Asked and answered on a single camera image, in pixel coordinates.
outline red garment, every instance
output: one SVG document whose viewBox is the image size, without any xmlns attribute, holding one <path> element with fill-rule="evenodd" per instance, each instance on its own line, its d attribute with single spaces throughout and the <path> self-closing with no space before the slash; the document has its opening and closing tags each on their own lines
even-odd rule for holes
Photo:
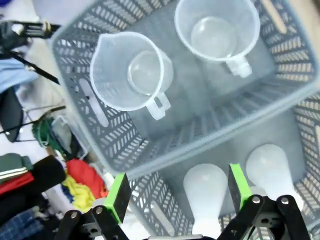
<svg viewBox="0 0 320 240">
<path fill-rule="evenodd" d="M 6 181 L 0 185 L 0 195 L 26 185 L 33 180 L 35 179 L 34 176 L 32 176 L 31 172 L 27 172 L 21 176 Z"/>
<path fill-rule="evenodd" d="M 96 170 L 89 166 L 85 161 L 80 159 L 72 159 L 66 162 L 68 174 L 78 184 L 88 186 L 96 199 L 104 198 L 108 195 L 105 183 L 97 174 Z"/>
</svg>

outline plastic pitcher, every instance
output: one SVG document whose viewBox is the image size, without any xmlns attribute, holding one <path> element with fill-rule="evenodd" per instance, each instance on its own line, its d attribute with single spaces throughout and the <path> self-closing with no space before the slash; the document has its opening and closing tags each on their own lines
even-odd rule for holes
<svg viewBox="0 0 320 240">
<path fill-rule="evenodd" d="M 100 35 L 90 64 L 92 88 L 106 105 L 119 111 L 147 107 L 155 120 L 171 107 L 165 91 L 173 74 L 163 51 L 146 36 L 128 31 Z"/>
<path fill-rule="evenodd" d="M 196 56 L 225 62 L 235 76 L 252 73 L 245 55 L 257 43 L 260 19 L 250 0 L 180 0 L 174 23 L 181 41 Z"/>
</svg>

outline plaid fabric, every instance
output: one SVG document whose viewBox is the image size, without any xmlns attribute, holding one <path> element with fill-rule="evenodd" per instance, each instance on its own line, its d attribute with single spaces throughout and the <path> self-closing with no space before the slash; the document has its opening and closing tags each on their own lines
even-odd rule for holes
<svg viewBox="0 0 320 240">
<path fill-rule="evenodd" d="M 14 216 L 0 227 L 0 240 L 22 240 L 40 232 L 43 228 L 31 208 Z"/>
</svg>

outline bolt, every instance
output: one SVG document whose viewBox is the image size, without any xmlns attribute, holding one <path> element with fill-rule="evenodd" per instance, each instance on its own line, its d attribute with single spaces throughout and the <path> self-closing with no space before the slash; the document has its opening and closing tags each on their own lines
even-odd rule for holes
<svg viewBox="0 0 320 240">
<path fill-rule="evenodd" d="M 74 211 L 74 212 L 71 214 L 71 218 L 74 219 L 77 215 L 78 215 L 78 213 L 77 213 L 76 211 Z"/>
<path fill-rule="evenodd" d="M 286 197 L 281 198 L 281 203 L 283 204 L 289 204 L 289 200 Z"/>
<path fill-rule="evenodd" d="M 257 196 L 254 196 L 254 197 L 252 198 L 252 202 L 254 202 L 255 204 L 259 204 L 259 203 L 260 203 L 260 198 L 257 197 Z"/>
<path fill-rule="evenodd" d="M 102 213 L 102 207 L 100 207 L 100 206 L 97 207 L 95 212 L 96 212 L 96 214 Z"/>
</svg>

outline gray cloth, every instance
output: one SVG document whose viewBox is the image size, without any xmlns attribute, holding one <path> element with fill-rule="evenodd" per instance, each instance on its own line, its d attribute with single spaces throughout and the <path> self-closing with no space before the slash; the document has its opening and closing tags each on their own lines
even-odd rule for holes
<svg viewBox="0 0 320 240">
<path fill-rule="evenodd" d="M 0 156 L 0 184 L 32 169 L 33 165 L 27 156 L 20 156 L 16 153 Z"/>
</svg>

